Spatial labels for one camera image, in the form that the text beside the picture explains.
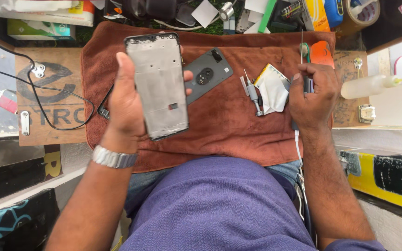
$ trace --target yellow box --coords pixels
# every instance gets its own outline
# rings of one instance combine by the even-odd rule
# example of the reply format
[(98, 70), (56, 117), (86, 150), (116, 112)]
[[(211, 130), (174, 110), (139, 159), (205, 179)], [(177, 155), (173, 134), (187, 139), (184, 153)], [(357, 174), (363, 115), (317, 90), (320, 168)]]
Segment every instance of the yellow box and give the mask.
[(322, 0), (302, 0), (302, 5), (304, 6), (302, 19), (306, 30), (330, 31)]

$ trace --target green box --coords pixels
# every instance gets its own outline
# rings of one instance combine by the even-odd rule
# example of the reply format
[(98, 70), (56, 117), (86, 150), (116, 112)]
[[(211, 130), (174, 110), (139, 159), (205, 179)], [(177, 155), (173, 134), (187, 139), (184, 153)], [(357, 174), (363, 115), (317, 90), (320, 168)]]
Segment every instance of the green box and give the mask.
[(75, 41), (75, 25), (9, 18), (7, 34), (18, 40)]

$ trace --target gray phone back panel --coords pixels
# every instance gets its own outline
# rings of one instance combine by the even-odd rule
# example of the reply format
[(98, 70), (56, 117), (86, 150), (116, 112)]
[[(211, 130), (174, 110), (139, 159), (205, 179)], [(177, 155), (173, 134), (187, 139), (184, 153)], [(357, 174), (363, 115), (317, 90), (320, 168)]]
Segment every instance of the gray phone back panel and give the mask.
[[(219, 59), (218, 56), (217, 59), (215, 59), (212, 55), (212, 52), (214, 50), (216, 50), (221, 57), (221, 60), (219, 62), (217, 62), (217, 60)], [(211, 79), (208, 80), (208, 82), (204, 81), (206, 83), (204, 85), (201, 85), (198, 83), (200, 74), (205, 74), (205, 71), (203, 70), (206, 68), (212, 69), (213, 75)], [(223, 82), (225, 79), (232, 76), (232, 74), (234, 73), (231, 66), (217, 47), (210, 49), (199, 58), (185, 66), (183, 69), (184, 71), (193, 72), (193, 80), (185, 83), (186, 88), (192, 89), (192, 94), (187, 96), (187, 105), (200, 98), (206, 92), (210, 91), (212, 88)]]

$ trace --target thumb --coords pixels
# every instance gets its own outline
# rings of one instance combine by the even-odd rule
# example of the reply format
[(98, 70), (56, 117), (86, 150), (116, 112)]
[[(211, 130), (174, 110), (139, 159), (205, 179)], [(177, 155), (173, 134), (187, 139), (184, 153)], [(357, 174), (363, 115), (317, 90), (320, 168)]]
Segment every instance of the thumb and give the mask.
[(119, 70), (117, 72), (115, 89), (121, 89), (125, 94), (134, 92), (134, 64), (124, 52), (116, 54)]
[(303, 99), (303, 77), (300, 73), (297, 73), (294, 75), (289, 87), (289, 102), (300, 102)]

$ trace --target white plastic bottle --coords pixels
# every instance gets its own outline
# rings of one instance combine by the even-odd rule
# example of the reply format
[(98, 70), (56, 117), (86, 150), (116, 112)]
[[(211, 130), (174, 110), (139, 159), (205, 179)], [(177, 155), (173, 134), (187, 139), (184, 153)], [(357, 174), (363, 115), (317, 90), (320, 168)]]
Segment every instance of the white plastic bottle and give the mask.
[(375, 75), (351, 80), (342, 85), (341, 95), (345, 99), (362, 98), (383, 93), (387, 88), (402, 84), (397, 76)]

